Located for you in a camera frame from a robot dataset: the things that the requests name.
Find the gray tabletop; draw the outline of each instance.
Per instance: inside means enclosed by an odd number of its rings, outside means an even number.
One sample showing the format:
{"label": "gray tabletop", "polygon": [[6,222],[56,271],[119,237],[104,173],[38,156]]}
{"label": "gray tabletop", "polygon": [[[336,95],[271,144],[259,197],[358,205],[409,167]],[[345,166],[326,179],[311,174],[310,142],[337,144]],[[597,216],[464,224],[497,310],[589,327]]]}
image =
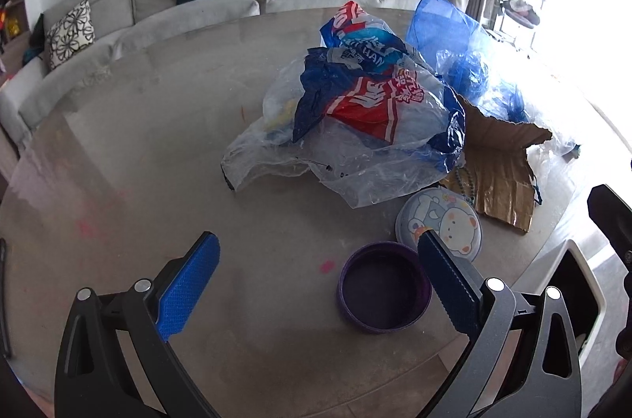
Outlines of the gray tabletop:
{"label": "gray tabletop", "polygon": [[[411,17],[373,13],[402,36]],[[312,175],[263,177],[237,193],[222,177],[224,149],[261,115],[279,70],[319,45],[333,14],[262,15],[155,44],[85,80],[42,123],[0,207],[12,366],[23,381],[52,394],[78,289],[119,292],[152,278],[204,230],[219,237],[220,264],[171,344],[226,418],[316,413],[386,384],[456,337],[435,296],[414,326],[392,335],[359,333],[336,309],[343,263],[366,243],[394,240],[405,198],[350,209]],[[596,139],[579,160],[554,160],[531,231],[482,220],[475,264],[484,276],[513,284],[578,189],[598,170],[623,173],[623,145],[590,106],[586,114]]]}

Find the brown cardboard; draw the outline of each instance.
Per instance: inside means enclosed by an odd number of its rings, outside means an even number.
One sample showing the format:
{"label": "brown cardboard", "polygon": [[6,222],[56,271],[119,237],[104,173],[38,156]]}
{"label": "brown cardboard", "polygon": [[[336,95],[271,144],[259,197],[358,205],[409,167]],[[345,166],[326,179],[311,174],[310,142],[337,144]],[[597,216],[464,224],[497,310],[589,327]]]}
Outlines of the brown cardboard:
{"label": "brown cardboard", "polygon": [[[526,149],[550,140],[551,132],[535,124],[486,117],[460,95],[458,98],[465,110],[465,166],[475,187],[476,211],[528,232],[535,191]],[[455,172],[450,172],[441,184],[460,194]],[[459,175],[465,193],[470,195],[467,173],[461,169]]]}

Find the black and white patterned pillow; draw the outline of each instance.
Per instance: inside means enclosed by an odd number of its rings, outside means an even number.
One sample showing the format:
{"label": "black and white patterned pillow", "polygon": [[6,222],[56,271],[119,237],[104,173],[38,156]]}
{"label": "black and white patterned pillow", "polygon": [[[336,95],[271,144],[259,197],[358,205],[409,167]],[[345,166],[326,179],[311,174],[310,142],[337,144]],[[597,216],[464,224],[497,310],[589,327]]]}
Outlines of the black and white patterned pillow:
{"label": "black and white patterned pillow", "polygon": [[90,3],[82,0],[46,34],[51,70],[94,43]]}

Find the round purple box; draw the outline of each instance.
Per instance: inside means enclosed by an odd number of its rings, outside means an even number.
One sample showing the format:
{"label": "round purple box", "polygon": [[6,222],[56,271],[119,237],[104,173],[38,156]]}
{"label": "round purple box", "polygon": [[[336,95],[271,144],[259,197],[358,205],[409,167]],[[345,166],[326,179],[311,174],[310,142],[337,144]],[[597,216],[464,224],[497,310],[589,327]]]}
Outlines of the round purple box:
{"label": "round purple box", "polygon": [[432,287],[417,253],[394,241],[366,245],[345,263],[338,280],[342,314],[365,332],[405,329],[426,311]]}

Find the blue gripper pad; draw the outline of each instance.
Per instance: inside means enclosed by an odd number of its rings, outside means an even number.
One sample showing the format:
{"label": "blue gripper pad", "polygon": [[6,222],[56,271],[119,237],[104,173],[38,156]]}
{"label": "blue gripper pad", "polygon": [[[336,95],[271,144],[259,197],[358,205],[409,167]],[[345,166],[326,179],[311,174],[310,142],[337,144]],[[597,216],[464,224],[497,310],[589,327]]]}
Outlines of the blue gripper pad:
{"label": "blue gripper pad", "polygon": [[160,298],[156,328],[163,341],[184,329],[218,263],[219,241],[208,235]]}
{"label": "blue gripper pad", "polygon": [[422,234],[417,243],[419,261],[454,328],[474,340],[481,329],[480,300],[456,265],[469,261],[454,259],[440,242],[434,232]]}

